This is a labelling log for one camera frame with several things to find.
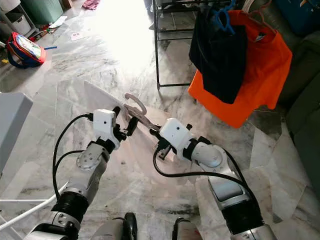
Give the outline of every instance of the backpack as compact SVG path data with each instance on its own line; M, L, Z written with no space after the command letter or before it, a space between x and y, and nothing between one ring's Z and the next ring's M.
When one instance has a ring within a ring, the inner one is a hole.
M38 67L46 60L46 51L43 47L14 31L6 42L6 47L10 64L20 69ZM17 63L12 55L16 55L22 64Z

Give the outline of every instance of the orange t-shirt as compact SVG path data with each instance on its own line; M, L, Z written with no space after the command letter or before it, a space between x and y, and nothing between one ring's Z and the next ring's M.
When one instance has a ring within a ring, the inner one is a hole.
M289 73L292 53L278 32L251 20L241 10L229 11L229 17L232 25L245 25L248 38L243 83L234 103L224 103L204 90L198 70L188 92L222 121L239 128L261 105L269 109L276 107ZM256 41L260 33L266 35Z

